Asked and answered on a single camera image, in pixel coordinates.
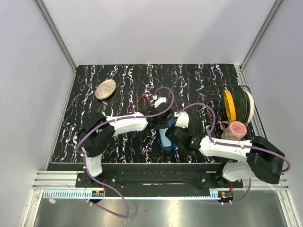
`gray wall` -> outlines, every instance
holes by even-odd
[[[44,0],[77,64],[240,64],[275,0]]]
[[[291,161],[286,173],[303,220],[303,1],[286,0],[245,68],[269,140]]]
[[[21,221],[72,71],[33,0],[0,2],[0,226]]]

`pink cup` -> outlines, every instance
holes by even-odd
[[[220,123],[220,128],[223,130],[221,139],[223,140],[241,140],[247,133],[245,125],[241,122],[226,122],[223,121]]]

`wire dish rack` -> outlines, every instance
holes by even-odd
[[[207,86],[206,87],[206,103],[210,106],[215,115],[216,115],[216,124],[212,133],[212,137],[220,139],[223,131],[220,129],[220,123],[222,121],[228,121],[228,117],[226,114],[225,106],[224,106],[224,90],[232,91],[235,87],[238,86]],[[240,86],[243,90],[247,90],[250,92],[248,86]],[[207,111],[207,116],[209,122],[213,123],[213,116],[210,111]],[[252,140],[255,136],[252,124],[249,123],[247,126],[247,134],[242,140]]]

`black marble-patterned table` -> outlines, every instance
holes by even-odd
[[[117,83],[115,93],[106,101],[96,99],[94,91],[106,79]],[[175,95],[173,111],[196,102],[205,102],[205,88],[212,85],[237,85],[232,64],[168,64],[168,65],[81,65],[64,115],[52,162],[82,162],[75,153],[77,134],[90,114],[99,111],[107,116],[134,113],[134,105],[143,92],[152,100],[156,88],[167,86]],[[167,96],[163,90],[161,96]],[[139,108],[146,107],[141,101]],[[208,133],[210,122],[200,106],[187,109],[190,116],[189,133]],[[103,153],[102,162],[169,163],[221,162],[222,158],[191,157],[177,148],[163,152],[158,130],[131,132],[114,137]]]

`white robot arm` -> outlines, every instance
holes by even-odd
[[[98,176],[102,173],[101,154],[106,148],[108,141],[116,135],[131,132],[143,131],[146,128],[166,128],[167,120],[171,116],[171,112],[162,114],[161,116],[145,118],[144,116],[159,113],[167,108],[166,98],[159,97],[155,103],[155,108],[151,111],[142,113],[134,113],[134,118],[123,121],[116,121],[119,117],[104,116],[101,113],[96,113],[96,117],[82,129],[79,133],[79,140],[82,139],[88,131],[94,128],[100,122],[107,122],[104,127],[93,133],[82,144],[82,151],[86,156],[87,168],[92,176]],[[210,138],[203,134],[189,135],[187,133],[189,116],[186,112],[181,112],[175,115],[177,121],[175,126],[170,127],[165,135],[178,147],[188,154],[203,156],[225,157],[238,162],[224,163],[221,177],[227,181],[234,182],[239,179],[247,179],[258,177],[260,180],[267,183],[278,183],[282,172],[283,160],[267,153],[260,154],[257,151],[245,148],[247,146],[257,146],[267,148],[280,155],[284,154],[262,137],[254,140],[233,141]],[[216,142],[227,142],[229,144],[241,145],[240,147],[224,146],[216,144]]]

